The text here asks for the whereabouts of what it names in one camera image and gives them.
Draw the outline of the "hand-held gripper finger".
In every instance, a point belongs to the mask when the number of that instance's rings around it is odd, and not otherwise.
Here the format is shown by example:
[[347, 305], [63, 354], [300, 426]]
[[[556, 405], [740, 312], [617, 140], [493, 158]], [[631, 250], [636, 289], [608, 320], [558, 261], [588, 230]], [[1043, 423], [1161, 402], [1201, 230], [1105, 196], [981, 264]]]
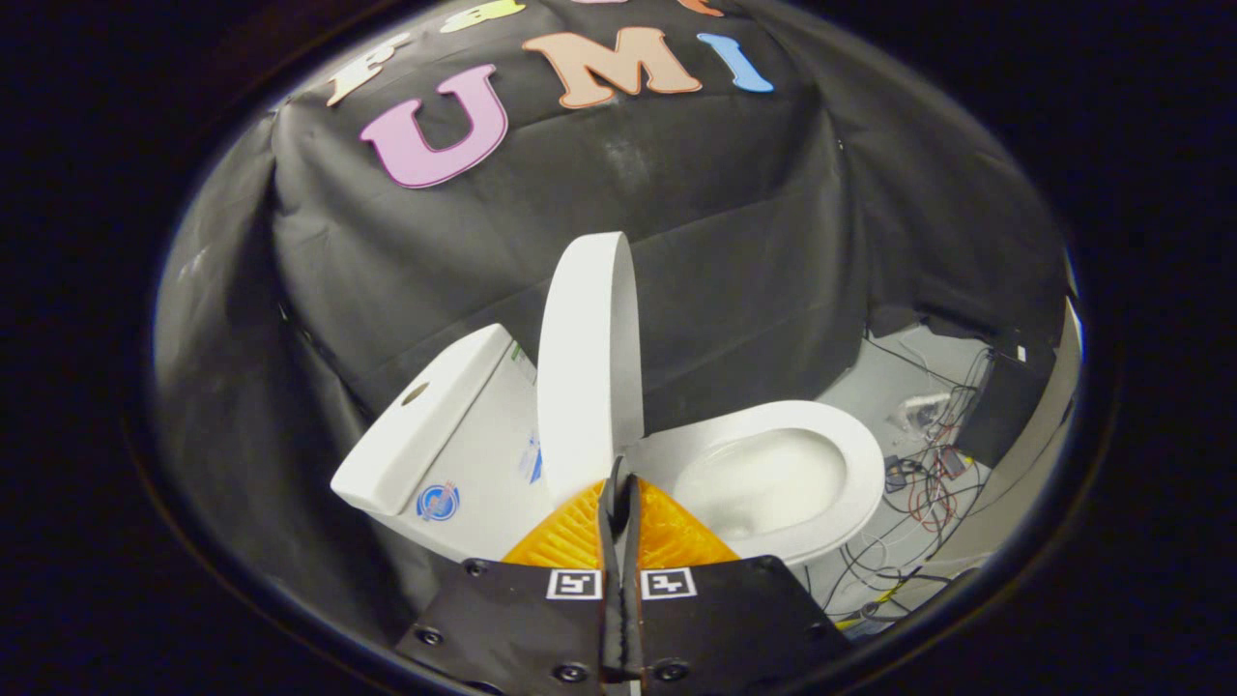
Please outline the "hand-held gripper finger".
[[741, 558], [628, 480], [623, 659], [644, 695], [774, 695], [854, 644], [774, 555]]
[[396, 651], [459, 694], [604, 695], [623, 677], [623, 457], [588, 516], [599, 535], [593, 567], [469, 558], [442, 582]]

